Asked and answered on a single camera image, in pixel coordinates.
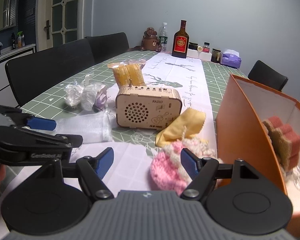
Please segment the brown bear jar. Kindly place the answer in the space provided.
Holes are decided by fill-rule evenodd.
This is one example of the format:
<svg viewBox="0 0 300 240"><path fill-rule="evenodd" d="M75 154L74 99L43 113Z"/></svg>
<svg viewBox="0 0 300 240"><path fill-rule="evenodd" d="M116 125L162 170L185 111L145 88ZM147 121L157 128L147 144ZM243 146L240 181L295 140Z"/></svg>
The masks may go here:
<svg viewBox="0 0 300 240"><path fill-rule="evenodd" d="M158 33L152 27L148 27L141 41L141 46L144 50L161 52L161 44L158 39Z"/></svg>

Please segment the green grid tablecloth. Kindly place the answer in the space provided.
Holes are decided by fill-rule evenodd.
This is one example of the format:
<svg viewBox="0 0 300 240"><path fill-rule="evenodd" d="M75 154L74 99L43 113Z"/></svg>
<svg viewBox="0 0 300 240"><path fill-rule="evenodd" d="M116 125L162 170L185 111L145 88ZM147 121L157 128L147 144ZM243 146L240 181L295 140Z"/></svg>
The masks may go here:
<svg viewBox="0 0 300 240"><path fill-rule="evenodd" d="M65 87L73 82L82 83L87 77L91 83L102 83L107 87L108 100L106 112L112 122L112 136L115 142L127 142L141 145L147 155L153 158L159 148L155 146L155 130L129 129L119 127L115 116L115 98L119 88L113 71L108 68L111 63L128 60L147 60L142 69L146 84L160 88L174 88L183 101L183 109L188 107L200 109L206 113L206 120L200 135L208 140L211 148L216 148L215 119L225 93L229 76L244 76L237 69L209 61L198 62L195 59L178 59L168 54L133 51L123 53L102 63L91 66L72 77L54 85L21 107L23 112L40 118L70 118L83 111L69 107L65 103Z"/></svg>

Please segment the yellow packaged sponges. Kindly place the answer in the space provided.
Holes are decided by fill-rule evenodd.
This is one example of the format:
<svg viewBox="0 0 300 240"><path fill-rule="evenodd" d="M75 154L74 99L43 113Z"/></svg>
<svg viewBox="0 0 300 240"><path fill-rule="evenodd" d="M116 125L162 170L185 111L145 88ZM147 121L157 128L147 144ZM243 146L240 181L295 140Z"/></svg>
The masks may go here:
<svg viewBox="0 0 300 240"><path fill-rule="evenodd" d="M110 63L107 67L113 71L116 84L122 86L144 86L145 81L142 74L144 63L120 62Z"/></svg>

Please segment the brown liquor bottle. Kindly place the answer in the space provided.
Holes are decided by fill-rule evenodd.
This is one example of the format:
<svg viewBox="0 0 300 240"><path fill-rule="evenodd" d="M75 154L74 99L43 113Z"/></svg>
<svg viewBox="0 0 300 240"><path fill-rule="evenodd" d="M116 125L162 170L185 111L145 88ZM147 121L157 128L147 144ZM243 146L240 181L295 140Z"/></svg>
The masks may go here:
<svg viewBox="0 0 300 240"><path fill-rule="evenodd" d="M172 56L185 59L189 46L189 35L186 32L186 20L181 20L180 30L175 33L172 47Z"/></svg>

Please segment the black chair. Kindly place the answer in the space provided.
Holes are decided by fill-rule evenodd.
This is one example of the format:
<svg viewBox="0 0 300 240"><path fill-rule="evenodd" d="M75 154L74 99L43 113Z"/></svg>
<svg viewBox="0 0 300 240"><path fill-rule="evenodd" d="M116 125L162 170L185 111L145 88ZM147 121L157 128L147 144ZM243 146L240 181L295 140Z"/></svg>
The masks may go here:
<svg viewBox="0 0 300 240"><path fill-rule="evenodd" d="M54 85L93 66L86 38L7 61L5 71L19 106Z"/></svg>
<svg viewBox="0 0 300 240"><path fill-rule="evenodd" d="M288 82L288 77L275 71L260 60L256 61L248 74L248 78L280 92Z"/></svg>
<svg viewBox="0 0 300 240"><path fill-rule="evenodd" d="M85 38L89 42L95 64L129 50L128 39L124 32L102 36L87 36Z"/></svg>

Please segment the clear water bottle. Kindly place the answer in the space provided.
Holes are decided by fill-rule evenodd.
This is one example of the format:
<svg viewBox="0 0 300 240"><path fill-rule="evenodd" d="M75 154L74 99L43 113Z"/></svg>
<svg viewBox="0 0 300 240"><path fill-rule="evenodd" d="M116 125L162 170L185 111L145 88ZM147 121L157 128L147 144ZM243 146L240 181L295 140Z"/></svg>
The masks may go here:
<svg viewBox="0 0 300 240"><path fill-rule="evenodd" d="M165 52L167 48L168 34L167 34L167 23L163 22L159 31L159 40L161 44L161 51Z"/></svg>

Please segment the orange white storage box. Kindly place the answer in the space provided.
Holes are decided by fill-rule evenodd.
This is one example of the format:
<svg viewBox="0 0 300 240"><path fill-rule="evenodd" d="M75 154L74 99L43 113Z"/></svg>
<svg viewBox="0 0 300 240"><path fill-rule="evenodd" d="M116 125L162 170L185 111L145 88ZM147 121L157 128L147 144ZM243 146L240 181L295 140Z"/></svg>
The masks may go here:
<svg viewBox="0 0 300 240"><path fill-rule="evenodd" d="M216 117L218 156L225 163L244 159L290 196L262 127L262 121L271 116L278 116L300 135L298 100L255 81L231 75Z"/></svg>

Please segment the red brown sponge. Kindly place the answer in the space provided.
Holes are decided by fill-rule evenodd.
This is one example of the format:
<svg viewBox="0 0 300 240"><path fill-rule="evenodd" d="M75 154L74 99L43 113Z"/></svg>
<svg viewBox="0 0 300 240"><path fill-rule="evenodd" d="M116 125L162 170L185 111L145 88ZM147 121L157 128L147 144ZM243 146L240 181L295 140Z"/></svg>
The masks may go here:
<svg viewBox="0 0 300 240"><path fill-rule="evenodd" d="M298 165L300 154L300 135L290 124L284 124L278 116L262 121L268 131L271 144L282 168L289 172Z"/></svg>

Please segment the small red-label jar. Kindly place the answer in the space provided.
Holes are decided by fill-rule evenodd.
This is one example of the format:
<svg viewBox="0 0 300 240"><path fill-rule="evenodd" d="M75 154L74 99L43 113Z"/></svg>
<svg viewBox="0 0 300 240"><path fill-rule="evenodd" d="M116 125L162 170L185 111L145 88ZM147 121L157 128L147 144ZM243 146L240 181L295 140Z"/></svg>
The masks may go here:
<svg viewBox="0 0 300 240"><path fill-rule="evenodd" d="M209 42L204 42L203 52L205 52L205 53L209 53L210 52L210 43Z"/></svg>

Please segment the pink white knitted hat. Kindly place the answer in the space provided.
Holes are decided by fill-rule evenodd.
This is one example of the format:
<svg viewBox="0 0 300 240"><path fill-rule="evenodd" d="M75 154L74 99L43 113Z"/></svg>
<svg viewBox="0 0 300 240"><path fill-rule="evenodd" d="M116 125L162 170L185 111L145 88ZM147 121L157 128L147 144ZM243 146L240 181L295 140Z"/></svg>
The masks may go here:
<svg viewBox="0 0 300 240"><path fill-rule="evenodd" d="M198 158L211 157L223 162L215 150L209 148L206 140L195 137L172 142L161 149L150 165L151 178L159 189L175 191L180 195L192 181L181 164L183 148L188 148Z"/></svg>

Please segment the black chair near left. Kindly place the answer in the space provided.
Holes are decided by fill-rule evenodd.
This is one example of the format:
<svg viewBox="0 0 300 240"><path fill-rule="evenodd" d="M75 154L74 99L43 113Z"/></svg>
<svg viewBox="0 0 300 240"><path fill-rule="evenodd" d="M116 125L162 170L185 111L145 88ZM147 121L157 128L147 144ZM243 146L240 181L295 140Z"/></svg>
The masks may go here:
<svg viewBox="0 0 300 240"><path fill-rule="evenodd" d="M19 106L54 85L93 66L86 38L7 61L5 71Z"/></svg>

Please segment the small black jar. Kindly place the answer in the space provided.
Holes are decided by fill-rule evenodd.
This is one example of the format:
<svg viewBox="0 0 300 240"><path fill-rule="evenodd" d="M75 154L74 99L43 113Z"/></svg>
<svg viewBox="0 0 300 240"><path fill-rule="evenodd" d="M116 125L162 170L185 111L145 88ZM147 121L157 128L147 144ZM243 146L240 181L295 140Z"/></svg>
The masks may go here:
<svg viewBox="0 0 300 240"><path fill-rule="evenodd" d="M189 42L189 49L197 50L198 49L198 44L193 43L193 42Z"/></svg>

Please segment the crumpled clear plastic bag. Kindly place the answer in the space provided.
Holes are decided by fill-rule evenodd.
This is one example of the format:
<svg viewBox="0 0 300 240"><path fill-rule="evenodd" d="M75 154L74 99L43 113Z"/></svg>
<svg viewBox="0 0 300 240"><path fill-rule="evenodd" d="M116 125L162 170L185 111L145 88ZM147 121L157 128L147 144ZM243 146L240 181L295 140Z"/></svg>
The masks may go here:
<svg viewBox="0 0 300 240"><path fill-rule="evenodd" d="M104 108L107 102L107 86L100 82L85 85L75 80L64 91L65 103L72 108L80 106L85 111L92 111L94 108Z"/></svg>

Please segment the purple tissue pack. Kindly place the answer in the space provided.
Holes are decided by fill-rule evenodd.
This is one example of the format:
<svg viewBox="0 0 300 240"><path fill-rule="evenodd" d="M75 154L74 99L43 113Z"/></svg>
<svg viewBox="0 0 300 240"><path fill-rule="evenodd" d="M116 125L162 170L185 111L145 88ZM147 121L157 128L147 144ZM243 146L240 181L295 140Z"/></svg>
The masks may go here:
<svg viewBox="0 0 300 240"><path fill-rule="evenodd" d="M226 49L222 52L221 64L231 68L239 69L241 66L242 59L239 56L239 52Z"/></svg>

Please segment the black chair right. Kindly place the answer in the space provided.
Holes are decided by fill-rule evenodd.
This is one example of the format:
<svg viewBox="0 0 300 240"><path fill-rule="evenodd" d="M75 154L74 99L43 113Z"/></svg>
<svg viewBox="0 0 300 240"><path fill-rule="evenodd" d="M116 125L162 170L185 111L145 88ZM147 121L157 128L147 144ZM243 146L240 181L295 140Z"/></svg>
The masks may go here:
<svg viewBox="0 0 300 240"><path fill-rule="evenodd" d="M256 61L248 74L248 78L280 92L288 82L288 77L275 71L260 60Z"/></svg>

